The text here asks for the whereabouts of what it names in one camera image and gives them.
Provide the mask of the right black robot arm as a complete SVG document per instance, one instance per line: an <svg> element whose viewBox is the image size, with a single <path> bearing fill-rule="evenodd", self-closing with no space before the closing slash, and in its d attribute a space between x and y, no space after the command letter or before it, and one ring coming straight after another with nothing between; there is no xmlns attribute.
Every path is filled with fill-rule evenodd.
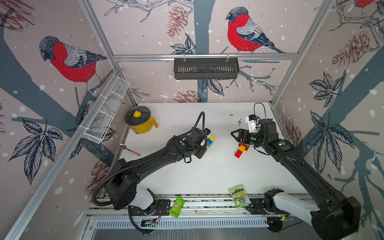
<svg viewBox="0 0 384 240"><path fill-rule="evenodd" d="M285 211L311 225L323 240L341 240L358 232L361 204L355 197L346 197L331 186L300 156L298 148L282 140L272 119L260 120L259 130L232 131L239 143L262 147L264 154L273 157L300 182L314 200L309 204L294 198L281 189L264 194L264 208L269 213Z"/></svg>

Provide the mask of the red long lego brick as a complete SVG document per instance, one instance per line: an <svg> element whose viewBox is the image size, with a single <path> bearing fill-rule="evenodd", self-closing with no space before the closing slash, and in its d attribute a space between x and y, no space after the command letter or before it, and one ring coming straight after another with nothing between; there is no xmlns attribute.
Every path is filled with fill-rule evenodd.
<svg viewBox="0 0 384 240"><path fill-rule="evenodd" d="M244 146L246 148L245 151L247 151L250 148L250 145L247 145L247 144L244 144L244 143L239 143L239 147L240 146Z"/></svg>

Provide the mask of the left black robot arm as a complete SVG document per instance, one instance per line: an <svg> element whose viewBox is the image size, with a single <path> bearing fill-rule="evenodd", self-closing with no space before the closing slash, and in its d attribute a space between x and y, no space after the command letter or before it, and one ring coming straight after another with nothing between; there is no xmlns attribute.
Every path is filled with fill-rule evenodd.
<svg viewBox="0 0 384 240"><path fill-rule="evenodd" d="M138 184L167 165L181 160L190 163L192 156L201 159L208 149L210 133L205 128L205 113L201 112L191 130L173 136L164 148L138 160L118 160L95 187L92 203L97 207L113 205L115 210L133 206L145 215L152 215L158 208L158 199L150 189L139 190Z"/></svg>

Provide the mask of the small green snack packet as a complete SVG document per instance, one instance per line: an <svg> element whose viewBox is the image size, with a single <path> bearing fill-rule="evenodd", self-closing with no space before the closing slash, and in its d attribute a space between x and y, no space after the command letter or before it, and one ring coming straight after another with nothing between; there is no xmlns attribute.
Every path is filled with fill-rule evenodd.
<svg viewBox="0 0 384 240"><path fill-rule="evenodd" d="M180 196L177 196L174 204L169 210L170 215L172 215L175 218L178 218L185 203L186 201L184 199L182 199Z"/></svg>

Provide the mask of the large green snack bag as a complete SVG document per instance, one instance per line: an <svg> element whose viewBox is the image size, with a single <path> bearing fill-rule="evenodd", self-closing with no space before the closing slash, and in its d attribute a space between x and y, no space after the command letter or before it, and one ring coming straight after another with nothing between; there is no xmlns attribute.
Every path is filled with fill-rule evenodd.
<svg viewBox="0 0 384 240"><path fill-rule="evenodd" d="M228 191L237 209L241 209L250 203L246 188L243 184L231 187L228 189Z"/></svg>

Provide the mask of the yellow pot with black lid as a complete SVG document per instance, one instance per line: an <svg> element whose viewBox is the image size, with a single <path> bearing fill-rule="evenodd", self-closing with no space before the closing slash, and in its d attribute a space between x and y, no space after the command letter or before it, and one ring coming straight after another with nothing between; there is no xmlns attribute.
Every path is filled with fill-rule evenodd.
<svg viewBox="0 0 384 240"><path fill-rule="evenodd" d="M152 127L159 127L156 120L151 116L150 109L144 106L137 106L130 109L125 114L125 122L136 134L145 134L149 132Z"/></svg>

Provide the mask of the red square lego brick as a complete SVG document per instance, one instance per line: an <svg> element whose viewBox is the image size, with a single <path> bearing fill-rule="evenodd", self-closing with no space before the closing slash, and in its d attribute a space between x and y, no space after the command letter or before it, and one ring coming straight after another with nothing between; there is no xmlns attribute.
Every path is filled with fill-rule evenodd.
<svg viewBox="0 0 384 240"><path fill-rule="evenodd" d="M242 154L243 154L243 151L237 150L237 152L235 153L235 157L239 159Z"/></svg>

